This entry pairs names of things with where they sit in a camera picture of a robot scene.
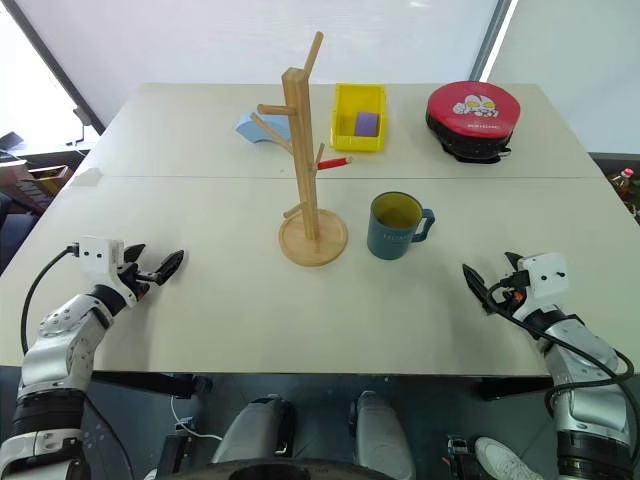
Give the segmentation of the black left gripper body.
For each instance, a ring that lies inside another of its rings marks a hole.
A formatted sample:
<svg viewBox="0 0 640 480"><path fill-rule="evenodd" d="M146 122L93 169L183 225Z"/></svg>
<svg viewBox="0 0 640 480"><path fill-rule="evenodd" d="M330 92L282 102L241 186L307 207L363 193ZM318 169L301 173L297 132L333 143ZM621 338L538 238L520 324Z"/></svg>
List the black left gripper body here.
<svg viewBox="0 0 640 480"><path fill-rule="evenodd" d="M118 268L118 277L131 290L136 301L140 301L150 289L154 275L142 271L136 262L126 262Z"/></svg>

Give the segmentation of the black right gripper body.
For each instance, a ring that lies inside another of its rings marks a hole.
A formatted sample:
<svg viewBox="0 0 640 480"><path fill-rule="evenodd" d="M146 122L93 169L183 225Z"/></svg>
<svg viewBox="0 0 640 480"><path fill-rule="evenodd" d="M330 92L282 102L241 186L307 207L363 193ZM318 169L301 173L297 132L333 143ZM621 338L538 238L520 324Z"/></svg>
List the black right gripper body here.
<svg viewBox="0 0 640 480"><path fill-rule="evenodd" d="M488 301L494 309L517 309L526 300L526 288L530 285L527 271L516 271L492 285L488 291ZM495 299L495 292L500 291L503 300Z"/></svg>

